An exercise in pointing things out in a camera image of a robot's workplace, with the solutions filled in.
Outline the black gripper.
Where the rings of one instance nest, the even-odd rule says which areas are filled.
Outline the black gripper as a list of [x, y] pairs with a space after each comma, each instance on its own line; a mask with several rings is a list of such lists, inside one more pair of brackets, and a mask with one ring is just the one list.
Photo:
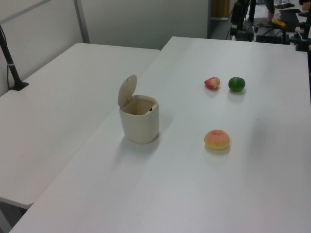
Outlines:
[[248, 10], [247, 2], [236, 2], [233, 7], [233, 12], [231, 16], [231, 29], [230, 35], [236, 36], [237, 30], [243, 31], [243, 22]]

